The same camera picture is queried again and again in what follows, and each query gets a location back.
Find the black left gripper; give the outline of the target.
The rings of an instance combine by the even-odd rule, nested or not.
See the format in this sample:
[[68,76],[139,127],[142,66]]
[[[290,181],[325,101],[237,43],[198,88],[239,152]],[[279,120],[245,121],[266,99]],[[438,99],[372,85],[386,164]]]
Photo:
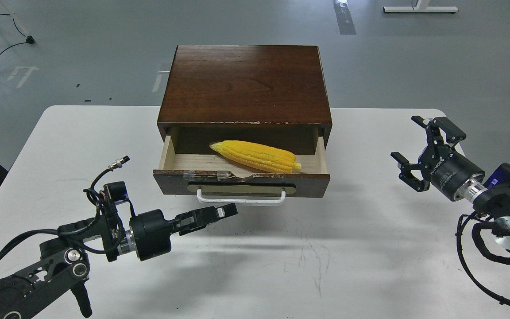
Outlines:
[[142,262],[162,256],[171,251],[172,234],[184,236],[237,214],[236,205],[233,203],[191,210],[178,214],[173,220],[166,220],[162,210],[158,209],[138,214],[130,218],[136,254]]

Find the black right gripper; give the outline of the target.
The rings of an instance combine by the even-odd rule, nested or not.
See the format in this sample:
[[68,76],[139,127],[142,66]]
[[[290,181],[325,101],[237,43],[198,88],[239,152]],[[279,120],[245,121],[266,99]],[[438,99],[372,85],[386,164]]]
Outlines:
[[[481,182],[484,177],[482,169],[456,151],[456,145],[466,139],[466,133],[447,117],[412,116],[411,120],[425,129],[427,146],[416,164],[411,164],[399,152],[390,153],[398,163],[399,179],[417,192],[427,191],[431,184],[452,202],[460,200],[459,189],[466,180],[474,178]],[[412,171],[421,171],[423,179],[418,179]]]

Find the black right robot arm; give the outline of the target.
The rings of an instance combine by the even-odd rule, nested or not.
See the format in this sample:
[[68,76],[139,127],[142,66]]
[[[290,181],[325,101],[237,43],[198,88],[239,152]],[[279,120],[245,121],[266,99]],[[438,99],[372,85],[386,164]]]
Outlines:
[[494,262],[510,265],[510,164],[504,162],[484,180],[484,171],[456,150],[466,139],[464,133],[447,117],[411,117],[426,133],[427,145],[417,163],[411,163],[399,152],[391,157],[398,163],[399,179],[417,192],[434,186],[452,202],[466,199],[473,212],[459,218],[456,229],[456,250],[462,268],[473,283],[486,295],[510,306],[502,297],[481,284],[469,270],[462,253],[462,234],[470,220],[471,230],[480,254]]

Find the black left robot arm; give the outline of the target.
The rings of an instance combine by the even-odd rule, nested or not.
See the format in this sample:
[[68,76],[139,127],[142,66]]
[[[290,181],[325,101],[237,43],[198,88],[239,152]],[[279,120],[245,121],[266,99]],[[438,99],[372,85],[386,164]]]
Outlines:
[[136,214],[130,206],[129,228],[126,230],[117,205],[130,202],[125,183],[108,183],[103,190],[95,185],[108,172],[129,161],[125,156],[108,166],[84,189],[94,205],[93,218],[59,226],[56,230],[31,230],[22,233],[0,251],[0,261],[18,244],[35,234],[50,234],[54,239],[40,244],[38,262],[0,279],[0,319],[30,319],[67,291],[77,300],[81,314],[92,315],[85,282],[89,278],[88,253],[103,254],[109,262],[118,256],[136,252],[141,261],[171,251],[170,237],[202,230],[223,218],[237,214],[235,204],[209,206],[178,214],[166,220],[161,210]]

